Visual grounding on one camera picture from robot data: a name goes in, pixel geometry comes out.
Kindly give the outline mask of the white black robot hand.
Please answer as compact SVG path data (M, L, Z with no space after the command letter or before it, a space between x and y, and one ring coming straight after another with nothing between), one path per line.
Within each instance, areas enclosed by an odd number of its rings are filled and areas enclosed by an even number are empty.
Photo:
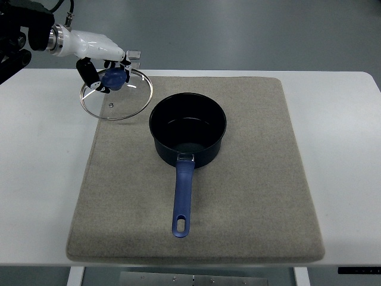
M76 69L88 88L103 93L117 91L130 79L132 70L128 53L102 34L69 30L55 24L46 50L58 57L75 55ZM106 72L101 77L92 59L104 60Z

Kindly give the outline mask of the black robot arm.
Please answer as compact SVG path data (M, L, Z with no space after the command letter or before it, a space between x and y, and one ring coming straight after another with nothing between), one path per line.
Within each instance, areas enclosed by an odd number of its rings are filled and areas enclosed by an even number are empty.
M64 30L55 23L54 12L36 1L1 1L1 83L24 69L32 59L33 51L60 51Z

